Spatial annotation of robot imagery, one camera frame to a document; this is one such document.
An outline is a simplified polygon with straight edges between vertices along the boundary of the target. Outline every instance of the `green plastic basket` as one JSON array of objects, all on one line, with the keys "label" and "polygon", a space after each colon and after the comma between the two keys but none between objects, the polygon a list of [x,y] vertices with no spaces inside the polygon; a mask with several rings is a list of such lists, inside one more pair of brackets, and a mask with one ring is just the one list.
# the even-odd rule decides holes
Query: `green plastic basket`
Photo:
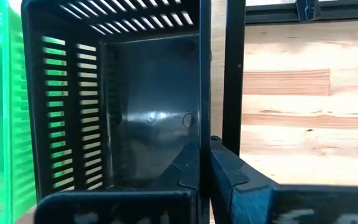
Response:
[{"label": "green plastic basket", "polygon": [[35,202],[21,18],[1,0],[0,223],[14,223]]}]

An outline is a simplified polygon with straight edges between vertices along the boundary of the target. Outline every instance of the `plywood wall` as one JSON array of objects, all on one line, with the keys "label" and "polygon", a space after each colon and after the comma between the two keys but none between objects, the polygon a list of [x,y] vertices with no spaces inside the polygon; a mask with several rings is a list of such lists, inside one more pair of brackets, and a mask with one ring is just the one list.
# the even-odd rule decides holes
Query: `plywood wall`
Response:
[{"label": "plywood wall", "polygon": [[[224,7],[214,1],[217,135]],[[358,185],[358,22],[247,27],[241,141],[243,160],[280,183]]]}]

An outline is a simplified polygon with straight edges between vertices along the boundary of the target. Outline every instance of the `black plastic basket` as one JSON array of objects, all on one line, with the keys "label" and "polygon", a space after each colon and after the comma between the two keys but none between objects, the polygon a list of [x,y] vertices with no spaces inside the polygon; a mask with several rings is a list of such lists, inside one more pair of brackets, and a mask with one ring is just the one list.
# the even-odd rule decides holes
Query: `black plastic basket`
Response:
[{"label": "black plastic basket", "polygon": [[209,148],[210,10],[204,0],[22,3],[38,200],[141,189],[187,144]]}]

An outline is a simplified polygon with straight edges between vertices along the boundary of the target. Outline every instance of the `black plastic crate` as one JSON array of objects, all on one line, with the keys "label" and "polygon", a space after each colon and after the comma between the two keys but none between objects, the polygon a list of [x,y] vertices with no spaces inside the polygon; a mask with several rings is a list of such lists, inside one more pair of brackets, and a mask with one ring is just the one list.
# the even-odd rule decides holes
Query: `black plastic crate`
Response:
[{"label": "black plastic crate", "polygon": [[210,4],[22,3],[38,200],[142,189],[187,144],[209,148]]}]

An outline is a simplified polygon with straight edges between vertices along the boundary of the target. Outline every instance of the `plastic basket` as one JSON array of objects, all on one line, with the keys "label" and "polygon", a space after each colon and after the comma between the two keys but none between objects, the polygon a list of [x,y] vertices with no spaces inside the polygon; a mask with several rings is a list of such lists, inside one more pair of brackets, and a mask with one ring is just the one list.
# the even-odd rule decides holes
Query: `plastic basket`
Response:
[{"label": "plastic basket", "polygon": [[141,189],[189,142],[208,144],[210,16],[200,7],[210,1],[23,2],[38,199]]},{"label": "plastic basket", "polygon": [[35,181],[20,15],[0,1],[0,223],[35,205]]}]

